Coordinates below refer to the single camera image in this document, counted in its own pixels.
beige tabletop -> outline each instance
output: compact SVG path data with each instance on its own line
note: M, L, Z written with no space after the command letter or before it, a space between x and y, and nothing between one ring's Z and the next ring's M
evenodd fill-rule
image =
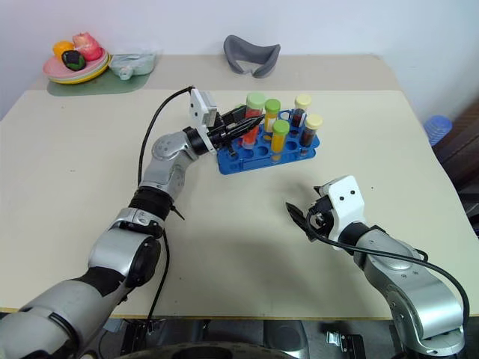
M427 251L463 284L472 314L479 313L470 269L478 241L421 124L378 58L285 57L257 80L231 73L220 57L163 57L143 89L119 95L54 97L42 83L0 123L2 310L85 272L92 244L135 190L151 115L174 90L194 84L213 90L220 111L244 102L248 90L260 89L284 108L306 90L311 111L325 119L322 143L313 159L273 168L223 176L206 154L188 169L176 203L186 221L174 214L166 221L171 271L157 316L389 317L352 258L310 243L284 206L306 208L317 198L314 185L345 174L359 182L367 223ZM187 96L173 101L151 138L192 126L187 106ZM164 259L115 314L147 314Z

blue test tube rack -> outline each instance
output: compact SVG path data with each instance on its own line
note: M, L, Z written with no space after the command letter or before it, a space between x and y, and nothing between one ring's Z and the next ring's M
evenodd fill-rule
M288 120L291 125L291 112L293 110L283 110L278 114L278 118ZM251 150L247 150L241 146L241 138L237 138L232 142L232 147L236 155L232 156L228 148L223 147L217 153L218 167L222 174L235 174L237 172L250 171L257 168L283 165L294 161L302 161L303 159L312 159L316 156L316 148L320 145L320 139L314 136L314 140L309 147L301 147L299 139L302 130L305 128L306 121L303 121L301 127L290 127L290 133L287 134L286 142L284 144L283 152L273 153L271 151L271 141L264 138L268 135L264 132L263 125L260 125L258 131L256 144ZM281 155L279 161L272 160L273 155Z

white wall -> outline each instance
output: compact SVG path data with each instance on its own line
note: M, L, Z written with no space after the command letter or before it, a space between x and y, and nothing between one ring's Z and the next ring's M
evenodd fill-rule
M0 0L0 117L39 76L52 44L80 31L113 53L139 43L221 53L229 34L280 43L282 54L373 53L420 120L454 116L479 93L478 17L478 0Z

pink plate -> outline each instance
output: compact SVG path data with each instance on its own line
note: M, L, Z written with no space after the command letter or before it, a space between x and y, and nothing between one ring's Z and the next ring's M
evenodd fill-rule
M88 61L87 66L80 71L70 70L55 56L52 56L45 64L43 64L43 73L48 77L55 77L56 79L69 79L71 77L87 75L89 72L95 71L98 65L104 62L105 56L108 56L108 53L102 49L102 55L96 60Z

yellow plate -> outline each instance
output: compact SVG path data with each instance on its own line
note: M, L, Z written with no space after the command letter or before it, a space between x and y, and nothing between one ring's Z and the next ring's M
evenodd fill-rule
M98 69L98 71L95 71L94 73L91 73L90 75L83 77L81 79L77 80L67 80L67 81L59 81L59 80L54 80L50 79L51 82L56 82L57 84L62 84L62 85L74 85L74 84L81 84L82 82L90 81L94 79L95 77L98 77L102 73L105 72L106 69L108 69L108 65L110 65L110 61L112 60L111 55L108 55L108 60L107 62L101 66L101 68Z

